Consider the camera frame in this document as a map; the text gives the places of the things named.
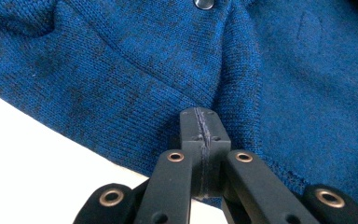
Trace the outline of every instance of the white table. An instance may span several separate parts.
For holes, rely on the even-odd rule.
[[[0,223],[72,223],[98,187],[146,177],[53,132],[0,99]],[[193,201],[191,223],[227,223]]]

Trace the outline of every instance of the cloth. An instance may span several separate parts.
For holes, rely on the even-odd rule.
[[[151,175],[209,107],[289,189],[358,201],[358,6],[344,0],[0,1],[0,97]]]

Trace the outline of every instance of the silver button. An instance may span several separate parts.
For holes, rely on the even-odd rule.
[[[194,0],[194,4],[196,4],[199,9],[208,10],[213,7],[214,0]]]

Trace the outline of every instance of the seam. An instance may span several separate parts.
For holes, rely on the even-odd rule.
[[[156,74],[155,72],[151,71],[150,69],[147,69],[146,67],[142,66],[141,64],[137,63],[136,60],[133,60],[132,57],[128,56],[124,50],[122,50],[117,44],[115,44],[113,41],[108,41],[105,38],[103,38],[103,36],[98,32],[97,29],[95,29],[94,26],[92,26],[89,22],[89,20],[87,19],[86,16],[84,16],[83,13],[81,13],[75,6],[73,6],[69,0],[62,0],[63,3],[65,3],[68,7],[70,7],[77,15],[79,15],[82,20],[89,26],[89,28],[95,32],[95,34],[101,38],[101,40],[106,44],[107,47],[109,47],[110,49],[112,49],[114,52],[116,52],[121,58],[123,58],[124,60],[126,60],[128,63],[132,64],[133,66],[135,66],[137,69],[141,70],[142,72],[146,73],[148,76],[152,77],[155,80],[158,80],[159,82],[163,83],[164,85],[170,87],[173,90],[178,91],[180,94],[184,95],[185,97],[187,97],[188,99],[192,100],[194,103],[196,103],[197,105],[204,105],[202,102],[197,101],[196,99],[193,99],[193,97],[191,97],[190,95],[187,95],[186,93],[176,89],[174,86],[169,85],[167,82],[163,81],[160,78],[157,78],[157,76],[153,76],[154,74]]]

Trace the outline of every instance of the metal snap button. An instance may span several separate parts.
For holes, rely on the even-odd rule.
[[[208,10],[213,7],[214,0],[194,0],[194,4],[199,9]]]

